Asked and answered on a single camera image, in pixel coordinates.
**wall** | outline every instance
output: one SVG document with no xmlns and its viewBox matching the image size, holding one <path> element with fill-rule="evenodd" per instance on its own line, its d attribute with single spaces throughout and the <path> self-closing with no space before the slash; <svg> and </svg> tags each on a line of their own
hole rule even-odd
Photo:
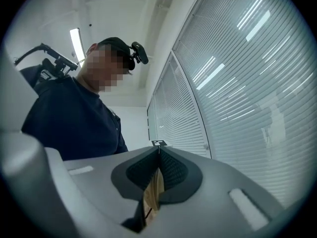
<svg viewBox="0 0 317 238">
<path fill-rule="evenodd" d="M 129 151 L 146 147 L 149 141 L 147 109 L 109 107 L 121 119 L 121 133 Z"/>
<path fill-rule="evenodd" d="M 186 18 L 196 0 L 173 0 L 162 28 L 154 51 L 154 61 L 151 64 L 146 84 L 147 106 L 164 68 L 170 50 L 172 49 Z"/>
</svg>

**person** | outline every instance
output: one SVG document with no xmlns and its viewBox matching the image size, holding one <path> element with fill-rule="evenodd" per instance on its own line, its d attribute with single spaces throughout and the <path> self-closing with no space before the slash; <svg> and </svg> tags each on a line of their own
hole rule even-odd
<svg viewBox="0 0 317 238">
<path fill-rule="evenodd" d="M 64 161 L 127 152 L 120 118 L 103 104 L 99 92 L 130 74 L 130 66 L 130 49 L 121 39 L 92 44 L 77 77 L 34 86 L 39 98 L 22 132 L 58 150 Z"/>
</svg>

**navy shirt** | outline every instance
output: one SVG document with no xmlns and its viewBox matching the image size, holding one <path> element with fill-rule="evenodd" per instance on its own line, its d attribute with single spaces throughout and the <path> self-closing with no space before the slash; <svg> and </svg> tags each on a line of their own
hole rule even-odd
<svg viewBox="0 0 317 238">
<path fill-rule="evenodd" d="M 127 152 L 120 118 L 75 78 L 50 80 L 34 87 L 39 94 L 22 131 L 64 161 Z"/>
</svg>

